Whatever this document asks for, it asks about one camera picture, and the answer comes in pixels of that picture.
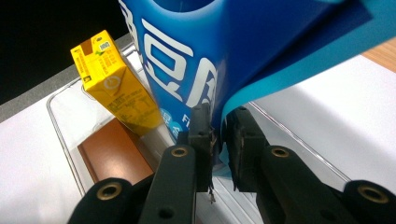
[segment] yellow juice box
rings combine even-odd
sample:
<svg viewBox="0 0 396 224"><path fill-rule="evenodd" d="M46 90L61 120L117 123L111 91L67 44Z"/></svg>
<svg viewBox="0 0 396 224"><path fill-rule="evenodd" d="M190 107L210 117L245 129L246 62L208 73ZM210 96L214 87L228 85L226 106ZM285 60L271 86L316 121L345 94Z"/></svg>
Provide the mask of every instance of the yellow juice box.
<svg viewBox="0 0 396 224"><path fill-rule="evenodd" d="M162 122L158 106L121 58L107 31L70 50L84 89L138 135Z"/></svg>

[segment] carton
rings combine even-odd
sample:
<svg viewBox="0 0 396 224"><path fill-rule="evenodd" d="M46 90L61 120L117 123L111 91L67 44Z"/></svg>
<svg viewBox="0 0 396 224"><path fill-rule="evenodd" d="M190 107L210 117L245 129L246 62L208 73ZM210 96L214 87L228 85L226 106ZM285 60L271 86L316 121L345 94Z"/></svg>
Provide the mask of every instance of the carton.
<svg viewBox="0 0 396 224"><path fill-rule="evenodd" d="M158 106L106 30L70 50L85 91L138 135L159 126Z"/></svg>

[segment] blue milk carton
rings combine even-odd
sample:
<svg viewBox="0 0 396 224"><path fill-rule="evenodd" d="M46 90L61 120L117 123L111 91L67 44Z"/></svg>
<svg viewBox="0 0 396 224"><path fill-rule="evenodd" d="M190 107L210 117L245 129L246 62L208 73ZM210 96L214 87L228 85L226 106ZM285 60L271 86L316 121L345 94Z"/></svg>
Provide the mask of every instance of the blue milk carton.
<svg viewBox="0 0 396 224"><path fill-rule="evenodd" d="M193 106L221 109L265 65L336 8L317 0L119 0L163 120L187 131Z"/></svg>

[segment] transparent plastic tray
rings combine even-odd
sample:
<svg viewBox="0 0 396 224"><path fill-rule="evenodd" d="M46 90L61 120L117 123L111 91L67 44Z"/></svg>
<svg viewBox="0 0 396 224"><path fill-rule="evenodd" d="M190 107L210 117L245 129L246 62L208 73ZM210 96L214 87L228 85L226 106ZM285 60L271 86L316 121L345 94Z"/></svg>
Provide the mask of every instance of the transparent plastic tray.
<svg viewBox="0 0 396 224"><path fill-rule="evenodd" d="M121 51L128 59L131 66L139 71L142 84L149 90L148 82L142 72L137 54L134 54L133 45ZM253 117L258 121L271 143L289 147L303 159L303 161L319 176L326 184L335 189L342 189L350 179L321 157L314 149L310 148L303 140L293 135L286 127L277 122L254 102L245 105ZM48 100L47 108L64 149L64 155L70 165L70 169L76 179L81 196L93 185L88 169L81 158L77 146L87 137L98 131L109 121L114 119L104 107L96 102L82 88L79 78L56 91ZM151 137L147 137L146 143L153 144L153 137L162 138L169 134L166 128ZM169 136L164 136L159 142L165 145L172 144ZM223 166L214 172L215 197L217 202L210 203L207 193L197 194L197 216L204 223L262 223L260 213L255 204L254 193L240 193L233 191L233 181L227 166Z"/></svg>

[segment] printed logo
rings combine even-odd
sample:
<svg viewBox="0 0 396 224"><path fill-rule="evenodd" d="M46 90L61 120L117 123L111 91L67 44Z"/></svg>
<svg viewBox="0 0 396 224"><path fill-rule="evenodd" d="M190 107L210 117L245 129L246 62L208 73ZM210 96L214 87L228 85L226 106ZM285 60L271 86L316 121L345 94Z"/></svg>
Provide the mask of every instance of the printed logo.
<svg viewBox="0 0 396 224"><path fill-rule="evenodd" d="M172 115L165 109L160 108L161 114L163 115L163 121L166 124L166 126L169 128L171 131L172 135L177 138L178 133L183 131L181 128L180 124L173 121Z"/></svg>
<svg viewBox="0 0 396 224"><path fill-rule="evenodd" d="M121 79L115 76L107 77L104 84L106 89L115 90L121 84Z"/></svg>
<svg viewBox="0 0 396 224"><path fill-rule="evenodd" d="M140 52L139 43L141 40L137 37L134 15L121 0L119 0L119 3L122 14L127 22L129 32L134 40L134 45ZM199 59L196 73L192 76L194 78L192 87L183 85L188 63L186 59L191 60L191 58L194 57L193 49L165 34L145 19L141 19L141 22L146 29L143 35L143 48L147 56L146 61L143 62L140 53L139 56L141 62L145 65L147 74L152 77L160 87L186 106L194 107L198 104L210 103L212 105L211 108L213 108L218 79L218 71L215 65L205 57ZM156 57L153 53L154 50L160 51L162 55L166 55L168 61L171 59L173 64L166 65L163 58ZM168 75L168 78L166 80L160 78L156 74L154 66L161 69ZM181 92L186 92L186 88L188 89L188 94L181 95Z"/></svg>

